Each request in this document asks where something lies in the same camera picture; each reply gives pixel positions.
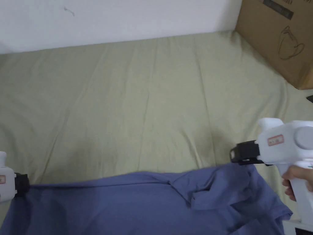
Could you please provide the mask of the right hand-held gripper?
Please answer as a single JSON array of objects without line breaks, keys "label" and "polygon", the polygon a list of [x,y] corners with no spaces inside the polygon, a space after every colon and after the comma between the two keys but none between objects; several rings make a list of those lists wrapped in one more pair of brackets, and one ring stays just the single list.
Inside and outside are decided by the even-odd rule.
[{"label": "right hand-held gripper", "polygon": [[[256,140],[236,144],[230,151],[230,160],[239,165],[274,165],[282,176],[290,166],[305,169],[313,167],[313,122],[291,121],[278,118],[259,120],[261,133]],[[306,181],[291,180],[301,222],[311,225],[313,220],[313,193]]]}]

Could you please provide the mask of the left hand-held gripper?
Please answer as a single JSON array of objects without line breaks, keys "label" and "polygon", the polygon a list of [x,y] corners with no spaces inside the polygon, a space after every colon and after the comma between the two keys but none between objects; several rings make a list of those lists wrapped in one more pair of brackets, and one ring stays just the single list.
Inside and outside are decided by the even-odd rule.
[{"label": "left hand-held gripper", "polygon": [[0,152],[0,202],[5,203],[17,196],[26,194],[30,189],[27,174],[14,172],[6,166],[7,153]]}]

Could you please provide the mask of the person's right hand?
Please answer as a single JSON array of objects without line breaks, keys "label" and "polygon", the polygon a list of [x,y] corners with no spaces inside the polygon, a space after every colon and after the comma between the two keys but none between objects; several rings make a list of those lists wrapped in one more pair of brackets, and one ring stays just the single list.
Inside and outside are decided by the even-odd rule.
[{"label": "person's right hand", "polygon": [[296,201],[294,191],[291,186],[291,180],[302,179],[306,181],[306,187],[309,192],[313,192],[313,170],[305,169],[299,166],[290,166],[282,176],[282,185],[286,187],[285,194],[292,200]]}]

